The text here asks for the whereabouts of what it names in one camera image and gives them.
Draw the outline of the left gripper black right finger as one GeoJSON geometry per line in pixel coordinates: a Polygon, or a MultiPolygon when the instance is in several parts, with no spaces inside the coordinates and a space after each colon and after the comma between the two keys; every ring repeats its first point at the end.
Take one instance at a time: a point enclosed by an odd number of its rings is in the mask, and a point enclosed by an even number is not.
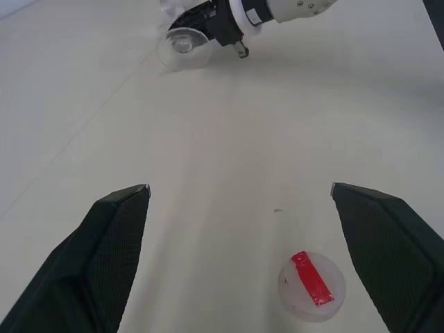
{"type": "Polygon", "coordinates": [[[401,198],[336,182],[359,279],[390,332],[443,331],[443,239],[401,198]]]}

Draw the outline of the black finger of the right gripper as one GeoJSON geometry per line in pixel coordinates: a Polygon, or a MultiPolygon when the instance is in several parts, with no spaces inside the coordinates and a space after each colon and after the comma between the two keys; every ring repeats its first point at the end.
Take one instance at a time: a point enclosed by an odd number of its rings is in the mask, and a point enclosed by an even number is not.
{"type": "Polygon", "coordinates": [[[177,28],[192,28],[200,32],[208,32],[207,21],[210,19],[211,13],[211,10],[188,10],[174,20],[174,22],[170,25],[169,30],[177,28]]]}
{"type": "Polygon", "coordinates": [[[216,4],[214,1],[204,1],[189,9],[190,12],[215,12],[216,4]]]}

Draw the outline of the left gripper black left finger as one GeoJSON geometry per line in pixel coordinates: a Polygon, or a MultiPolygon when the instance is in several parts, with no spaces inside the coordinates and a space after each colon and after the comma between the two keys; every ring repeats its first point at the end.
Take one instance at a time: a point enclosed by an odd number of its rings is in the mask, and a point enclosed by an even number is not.
{"type": "Polygon", "coordinates": [[[97,200],[46,258],[1,323],[2,332],[117,332],[135,279],[151,190],[97,200]]]}

